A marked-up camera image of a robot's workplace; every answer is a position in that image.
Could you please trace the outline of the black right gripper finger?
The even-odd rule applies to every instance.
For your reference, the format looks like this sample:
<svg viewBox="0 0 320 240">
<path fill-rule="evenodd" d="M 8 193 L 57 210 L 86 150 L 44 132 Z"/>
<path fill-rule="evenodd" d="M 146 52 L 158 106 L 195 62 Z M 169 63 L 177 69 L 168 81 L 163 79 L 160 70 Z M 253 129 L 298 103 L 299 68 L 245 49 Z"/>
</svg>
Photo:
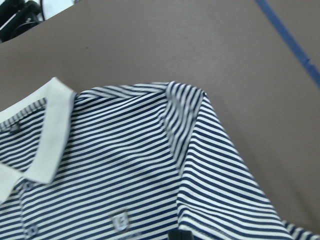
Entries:
<svg viewBox="0 0 320 240">
<path fill-rule="evenodd" d="M 188 230 L 171 230 L 168 232 L 168 240 L 193 240 L 193 233 Z"/>
</svg>

